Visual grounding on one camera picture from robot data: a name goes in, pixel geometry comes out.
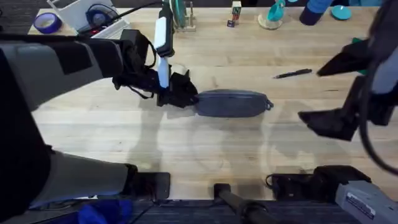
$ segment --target pen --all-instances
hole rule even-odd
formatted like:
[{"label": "pen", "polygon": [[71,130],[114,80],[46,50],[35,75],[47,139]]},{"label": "pen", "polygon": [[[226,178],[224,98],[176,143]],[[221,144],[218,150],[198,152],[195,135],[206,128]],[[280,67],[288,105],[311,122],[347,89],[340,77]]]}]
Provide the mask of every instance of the pen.
[{"label": "pen", "polygon": [[280,74],[280,75],[275,76],[274,78],[286,78],[286,77],[292,77],[295,75],[307,74],[307,73],[311,73],[311,72],[312,72],[311,69],[306,68],[306,69],[297,70],[295,72],[288,72],[285,74]]}]

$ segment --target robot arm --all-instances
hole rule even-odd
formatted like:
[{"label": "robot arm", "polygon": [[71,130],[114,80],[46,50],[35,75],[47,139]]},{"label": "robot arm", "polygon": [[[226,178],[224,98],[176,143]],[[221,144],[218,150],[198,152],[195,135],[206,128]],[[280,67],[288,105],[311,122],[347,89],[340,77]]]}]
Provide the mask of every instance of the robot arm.
[{"label": "robot arm", "polygon": [[301,111],[301,120],[316,134],[350,141],[359,127],[365,151],[382,169],[398,175],[375,152],[368,137],[367,121],[387,126],[398,104],[398,2],[387,0],[376,14],[369,39],[347,45],[330,60],[319,76],[367,69],[356,77],[341,108],[326,111]]},{"label": "robot arm", "polygon": [[[172,13],[164,4],[156,22],[155,48],[138,30],[123,30],[120,40],[50,35],[2,35],[7,63],[32,110],[63,93],[102,78],[115,88],[128,86],[143,98],[157,97],[157,105],[184,108],[197,102],[189,76],[170,77],[167,58],[174,54]],[[160,56],[158,72],[145,65],[147,49]],[[152,93],[146,97],[135,88]]]}]

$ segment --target blue tape roll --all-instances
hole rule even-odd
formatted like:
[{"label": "blue tape roll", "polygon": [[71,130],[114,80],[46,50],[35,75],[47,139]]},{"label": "blue tape roll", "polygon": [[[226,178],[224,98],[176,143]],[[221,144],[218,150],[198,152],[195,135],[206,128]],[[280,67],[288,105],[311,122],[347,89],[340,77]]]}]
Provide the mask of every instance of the blue tape roll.
[{"label": "blue tape roll", "polygon": [[86,12],[86,19],[90,26],[96,27],[104,24],[106,21],[110,21],[111,17],[101,10],[91,9]]},{"label": "blue tape roll", "polygon": [[36,17],[33,26],[42,34],[52,34],[61,28],[62,21],[54,13],[46,12]]}]

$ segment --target wooden table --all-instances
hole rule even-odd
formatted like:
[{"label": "wooden table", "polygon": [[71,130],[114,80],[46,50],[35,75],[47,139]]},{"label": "wooden table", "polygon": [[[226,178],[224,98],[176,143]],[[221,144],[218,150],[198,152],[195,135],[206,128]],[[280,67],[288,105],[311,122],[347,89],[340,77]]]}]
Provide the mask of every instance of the wooden table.
[{"label": "wooden table", "polygon": [[[268,174],[349,164],[398,200],[398,178],[376,167],[357,133],[352,142],[321,138],[297,116],[302,110],[342,106],[357,73],[272,79],[302,68],[316,71],[353,37],[366,37],[377,9],[354,7],[349,21],[325,13],[317,25],[304,26],[298,21],[302,8],[287,8],[285,23],[273,31],[257,24],[265,10],[244,8],[240,24],[229,28],[230,8],[195,9],[197,31],[174,35],[176,54],[170,62],[188,67],[199,91],[265,93],[275,104],[271,111],[244,119],[192,116],[190,110],[156,107],[155,100],[142,100],[127,88],[116,91],[111,80],[101,80],[34,112],[45,141],[70,154],[170,172],[170,198],[212,198],[213,184],[227,182],[243,197],[271,199],[264,187]],[[141,9],[129,15],[131,27],[153,40],[158,12]],[[58,32],[69,33],[65,26]],[[370,127],[375,148],[391,164],[398,164],[397,121],[395,114],[388,127]]]}]

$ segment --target cable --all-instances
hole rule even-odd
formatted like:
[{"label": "cable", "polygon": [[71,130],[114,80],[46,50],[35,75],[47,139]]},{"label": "cable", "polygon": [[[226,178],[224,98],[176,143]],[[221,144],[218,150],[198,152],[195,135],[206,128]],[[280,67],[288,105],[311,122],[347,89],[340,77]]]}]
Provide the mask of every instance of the cable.
[{"label": "cable", "polygon": [[148,40],[148,43],[150,45],[150,49],[152,49],[152,53],[154,54],[154,61],[152,62],[151,65],[148,65],[149,68],[152,68],[156,64],[156,50],[155,50],[154,45],[149,40]]},{"label": "cable", "polygon": [[368,68],[369,73],[366,75],[365,84],[362,89],[361,105],[359,107],[359,135],[361,136],[361,142],[365,151],[369,157],[382,169],[385,171],[398,175],[398,169],[385,163],[379,155],[375,152],[372,142],[369,139],[368,134],[368,104],[370,100],[370,92],[373,84],[373,79],[376,74],[377,65],[379,63],[372,63]]},{"label": "cable", "polygon": [[105,8],[108,8],[109,10],[113,11],[116,15],[119,14],[119,13],[116,12],[113,8],[111,8],[111,7],[107,6],[107,5],[104,5],[104,4],[100,4],[100,3],[92,4],[92,5],[87,9],[87,12],[90,11],[90,9],[91,9],[92,7],[94,7],[94,6],[103,6],[103,7],[105,7]]},{"label": "cable", "polygon": [[169,206],[164,206],[167,205],[168,203],[172,202],[172,200],[166,200],[164,203],[159,203],[158,200],[153,200],[152,205],[149,205],[146,209],[144,209],[138,216],[133,219],[129,224],[134,224],[135,222],[138,221],[143,215],[145,215],[151,208],[157,206],[160,208],[211,208],[215,206],[220,206],[224,205],[224,203],[212,203],[211,205],[206,205],[206,206],[176,206],[176,205],[169,205]]},{"label": "cable", "polygon": [[87,200],[66,200],[63,202],[50,202],[40,207],[30,208],[30,211],[61,211],[87,202]]},{"label": "cable", "polygon": [[273,186],[272,186],[272,184],[270,184],[269,182],[268,182],[268,179],[270,178],[270,177],[273,177],[275,174],[269,174],[267,177],[266,177],[266,187],[268,188],[268,189],[271,189],[271,190],[273,190],[274,188],[273,188]]},{"label": "cable", "polygon": [[93,28],[91,28],[89,30],[82,31],[82,32],[79,33],[79,35],[86,34],[86,33],[92,32],[94,30],[98,30],[98,29],[102,28],[103,26],[107,26],[109,23],[115,21],[116,19],[120,19],[123,16],[128,15],[130,13],[133,13],[133,12],[135,12],[137,10],[140,10],[140,9],[144,8],[144,7],[153,6],[153,5],[156,5],[156,4],[168,4],[168,3],[167,2],[163,2],[163,1],[154,1],[154,2],[147,3],[147,4],[143,4],[141,6],[138,6],[138,7],[135,7],[133,9],[130,9],[130,10],[128,10],[128,11],[122,13],[122,14],[119,14],[118,16],[115,16],[112,19],[110,19],[109,21],[104,22],[103,24],[100,24],[100,25],[98,25],[96,27],[93,27]]},{"label": "cable", "polygon": [[138,216],[135,217],[135,219],[133,219],[133,221],[131,221],[130,224],[134,224],[136,221],[138,221],[138,219],[140,219],[143,215],[145,215],[145,213],[147,213],[151,208],[153,208],[156,204],[153,203],[152,205],[149,205],[146,209],[144,209]]},{"label": "cable", "polygon": [[70,212],[70,213],[65,213],[65,214],[62,214],[62,215],[59,215],[59,216],[55,216],[55,217],[52,217],[52,218],[49,218],[49,219],[46,219],[46,220],[39,220],[39,221],[30,223],[30,224],[53,223],[52,221],[56,221],[56,220],[58,220],[59,218],[66,217],[66,216],[71,215],[71,214],[76,213],[76,212],[77,212],[77,211],[72,211],[72,212]]},{"label": "cable", "polygon": [[149,99],[149,98],[153,98],[154,95],[155,95],[155,93],[152,93],[150,96],[146,96],[146,95],[143,95],[142,93],[138,92],[138,90],[134,89],[131,86],[127,86],[127,87],[129,87],[129,89],[131,91],[133,91],[134,93],[137,93],[139,96],[141,96],[141,98],[144,99],[144,100]]}]

